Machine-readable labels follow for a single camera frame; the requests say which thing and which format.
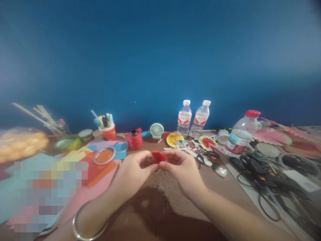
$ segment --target water bottle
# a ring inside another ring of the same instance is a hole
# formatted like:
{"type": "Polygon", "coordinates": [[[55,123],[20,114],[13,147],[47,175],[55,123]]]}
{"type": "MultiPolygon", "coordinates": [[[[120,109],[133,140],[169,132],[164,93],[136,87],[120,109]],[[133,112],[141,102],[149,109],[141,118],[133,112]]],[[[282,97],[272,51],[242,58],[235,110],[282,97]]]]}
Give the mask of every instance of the water bottle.
{"type": "Polygon", "coordinates": [[[211,102],[209,100],[203,101],[203,105],[199,107],[196,111],[194,122],[190,130],[190,136],[194,138],[199,138],[201,136],[201,131],[210,115],[208,107],[211,102]]]}
{"type": "Polygon", "coordinates": [[[178,124],[177,124],[177,132],[181,133],[185,138],[188,134],[188,130],[190,129],[190,123],[192,118],[192,111],[190,108],[190,100],[183,101],[183,108],[178,113],[178,124]]]}
{"type": "Polygon", "coordinates": [[[245,116],[234,125],[224,147],[224,152],[228,156],[238,158],[244,152],[255,132],[262,128],[262,124],[257,121],[260,114],[261,112],[257,110],[248,110],[245,116]]]}

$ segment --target plastic bag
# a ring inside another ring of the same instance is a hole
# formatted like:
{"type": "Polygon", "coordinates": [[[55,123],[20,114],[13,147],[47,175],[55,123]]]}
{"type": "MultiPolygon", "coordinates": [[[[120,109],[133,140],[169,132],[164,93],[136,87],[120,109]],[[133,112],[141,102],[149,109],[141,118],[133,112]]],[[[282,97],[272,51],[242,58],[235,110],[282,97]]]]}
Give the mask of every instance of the plastic bag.
{"type": "Polygon", "coordinates": [[[47,148],[48,136],[35,128],[0,131],[0,163],[17,161],[47,148]]]}

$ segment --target red bottle cap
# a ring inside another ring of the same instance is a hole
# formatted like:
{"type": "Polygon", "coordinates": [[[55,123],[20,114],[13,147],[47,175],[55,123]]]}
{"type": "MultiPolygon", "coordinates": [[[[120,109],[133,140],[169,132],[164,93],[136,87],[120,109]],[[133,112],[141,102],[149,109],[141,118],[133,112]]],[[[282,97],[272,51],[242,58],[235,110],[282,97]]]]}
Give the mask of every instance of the red bottle cap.
{"type": "Polygon", "coordinates": [[[248,110],[245,114],[245,116],[250,118],[258,118],[260,116],[261,112],[257,110],[248,110]]]}

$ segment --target white bottle cap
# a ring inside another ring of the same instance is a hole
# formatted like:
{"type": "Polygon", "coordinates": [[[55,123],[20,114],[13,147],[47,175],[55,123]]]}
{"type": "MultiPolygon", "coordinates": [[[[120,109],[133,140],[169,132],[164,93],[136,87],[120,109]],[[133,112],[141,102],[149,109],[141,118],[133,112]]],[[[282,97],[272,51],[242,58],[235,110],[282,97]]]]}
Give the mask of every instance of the white bottle cap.
{"type": "Polygon", "coordinates": [[[191,101],[190,100],[184,100],[183,105],[190,105],[191,101]]]}
{"type": "Polygon", "coordinates": [[[203,105],[210,106],[211,102],[209,100],[204,100],[203,105]]]}

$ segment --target pixelated area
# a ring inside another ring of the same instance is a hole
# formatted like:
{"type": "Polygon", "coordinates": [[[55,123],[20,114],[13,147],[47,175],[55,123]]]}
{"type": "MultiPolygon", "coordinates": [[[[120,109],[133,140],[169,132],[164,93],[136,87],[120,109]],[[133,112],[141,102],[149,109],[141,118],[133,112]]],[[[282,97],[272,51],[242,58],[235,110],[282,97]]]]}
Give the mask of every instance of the pixelated area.
{"type": "Polygon", "coordinates": [[[87,177],[87,162],[15,162],[15,239],[34,240],[26,233],[42,232],[87,177]]]}

